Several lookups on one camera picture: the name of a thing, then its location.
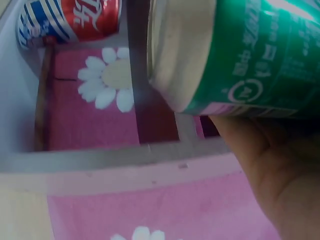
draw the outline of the hand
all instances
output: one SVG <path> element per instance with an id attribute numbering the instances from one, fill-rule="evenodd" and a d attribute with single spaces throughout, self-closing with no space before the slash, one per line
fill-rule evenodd
<path id="1" fill-rule="evenodd" d="M 282 239 L 320 239 L 320 120 L 210 118 Z"/>

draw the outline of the white shelf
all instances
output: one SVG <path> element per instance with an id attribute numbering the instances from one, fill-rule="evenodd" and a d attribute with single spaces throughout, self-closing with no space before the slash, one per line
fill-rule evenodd
<path id="1" fill-rule="evenodd" d="M 21 51 L 17 45 L 16 18 L 23 3 L 12 0 L 0 20 L 2 185 L 48 194 L 83 195 L 154 188 L 240 170 L 222 139 L 198 140 L 188 116 L 177 117 L 181 139 L 177 143 L 120 150 L 31 152 L 43 50 Z M 127 35 L 124 16 L 119 35 L 107 41 L 60 46 L 58 50 L 127 46 Z"/>

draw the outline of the daisy pattern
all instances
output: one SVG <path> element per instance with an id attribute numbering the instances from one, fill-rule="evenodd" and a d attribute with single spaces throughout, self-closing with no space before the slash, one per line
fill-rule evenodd
<path id="1" fill-rule="evenodd" d="M 106 109 L 115 99 L 122 113 L 130 112 L 134 106 L 129 49 L 119 47 L 117 51 L 102 49 L 102 59 L 89 56 L 86 68 L 78 71 L 78 79 L 84 83 L 78 93 L 87 103 L 95 102 L 97 109 Z"/>
<path id="2" fill-rule="evenodd" d="M 150 232 L 148 227 L 138 226 L 134 230 L 131 239 L 132 240 L 166 240 L 166 237 L 163 231 L 156 230 L 154 232 Z M 126 240 L 126 239 L 123 236 L 116 234 L 112 236 L 110 240 Z"/>

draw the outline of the white petal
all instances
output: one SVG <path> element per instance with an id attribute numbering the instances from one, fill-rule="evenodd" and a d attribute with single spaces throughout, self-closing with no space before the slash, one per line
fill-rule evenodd
<path id="1" fill-rule="evenodd" d="M 165 233 L 160 230 L 156 230 L 151 234 L 150 240 L 165 240 Z"/>
<path id="2" fill-rule="evenodd" d="M 129 48 L 128 47 L 119 47 L 116 55 L 120 59 L 128 59 L 129 58 Z"/>
<path id="3" fill-rule="evenodd" d="M 101 72 L 97 70 L 92 70 L 89 68 L 83 68 L 78 71 L 78 79 L 83 81 L 89 81 L 91 79 L 96 79 L 101 76 Z"/>
<path id="4" fill-rule="evenodd" d="M 85 92 L 90 92 L 92 90 L 100 89 L 105 87 L 101 79 L 92 79 L 91 81 L 86 81 L 78 88 L 78 93 L 83 94 Z"/>
<path id="5" fill-rule="evenodd" d="M 119 235 L 119 234 L 116 234 L 116 235 L 113 235 L 110 240 L 126 240 L 123 236 Z"/>
<path id="6" fill-rule="evenodd" d="M 102 57 L 107 64 L 111 64 L 117 60 L 117 54 L 111 47 L 102 49 Z"/>
<path id="7" fill-rule="evenodd" d="M 87 103 L 93 102 L 97 95 L 101 92 L 101 88 L 86 91 L 82 94 L 82 99 Z"/>
<path id="8" fill-rule="evenodd" d="M 134 106 L 134 93 L 132 89 L 120 89 L 116 95 L 116 105 L 122 113 L 130 112 Z"/>
<path id="9" fill-rule="evenodd" d="M 100 72 L 102 72 L 106 67 L 104 61 L 102 61 L 100 58 L 96 56 L 89 56 L 85 60 L 85 64 L 89 69 L 100 71 Z"/>
<path id="10" fill-rule="evenodd" d="M 115 99 L 117 91 L 111 87 L 107 87 L 98 93 L 95 99 L 95 108 L 105 109 Z"/>
<path id="11" fill-rule="evenodd" d="M 150 231 L 146 226 L 138 226 L 132 235 L 132 240 L 150 240 Z"/>

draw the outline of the red and white can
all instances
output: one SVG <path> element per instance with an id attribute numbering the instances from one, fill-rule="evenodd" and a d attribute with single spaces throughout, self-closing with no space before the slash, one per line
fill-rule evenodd
<path id="1" fill-rule="evenodd" d="M 28 0 L 18 17 L 24 49 L 103 39 L 118 32 L 122 0 Z"/>

